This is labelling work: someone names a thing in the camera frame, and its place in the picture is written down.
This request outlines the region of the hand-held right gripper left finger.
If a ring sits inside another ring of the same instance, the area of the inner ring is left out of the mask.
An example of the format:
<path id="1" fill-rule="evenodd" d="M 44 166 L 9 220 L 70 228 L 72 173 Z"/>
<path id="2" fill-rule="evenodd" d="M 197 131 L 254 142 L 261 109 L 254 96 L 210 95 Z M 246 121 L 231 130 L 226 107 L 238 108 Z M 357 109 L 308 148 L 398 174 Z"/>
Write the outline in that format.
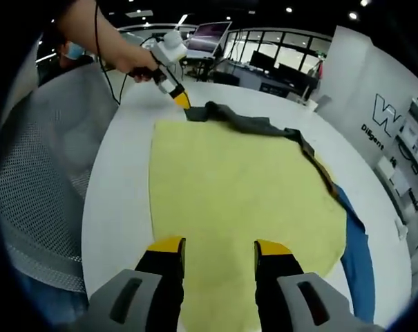
<path id="1" fill-rule="evenodd" d="M 184 237 L 156 241 L 133 270 L 123 270 L 91 297 L 89 331 L 176 331 L 184 299 Z"/>

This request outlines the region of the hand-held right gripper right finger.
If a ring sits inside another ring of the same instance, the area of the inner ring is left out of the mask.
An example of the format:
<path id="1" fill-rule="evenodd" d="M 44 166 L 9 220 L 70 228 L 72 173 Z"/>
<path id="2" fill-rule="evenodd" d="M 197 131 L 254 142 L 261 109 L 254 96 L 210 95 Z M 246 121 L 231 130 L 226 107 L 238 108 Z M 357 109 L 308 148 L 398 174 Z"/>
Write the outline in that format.
<path id="1" fill-rule="evenodd" d="M 262 331 L 383 331 L 350 312 L 348 299 L 316 273 L 304 273 L 284 245 L 256 240 L 255 301 Z"/>

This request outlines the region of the person's left hand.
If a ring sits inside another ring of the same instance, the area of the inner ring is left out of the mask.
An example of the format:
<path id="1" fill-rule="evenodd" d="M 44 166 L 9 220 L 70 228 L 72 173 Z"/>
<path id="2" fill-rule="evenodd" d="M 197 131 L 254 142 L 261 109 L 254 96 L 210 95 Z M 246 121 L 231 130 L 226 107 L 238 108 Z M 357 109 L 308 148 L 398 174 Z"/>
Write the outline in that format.
<path id="1" fill-rule="evenodd" d="M 135 68 L 148 68 L 151 71 L 158 68 L 158 63 L 151 52 L 139 46 L 131 46 L 120 52 L 113 60 L 113 64 L 123 73 L 129 73 Z"/>

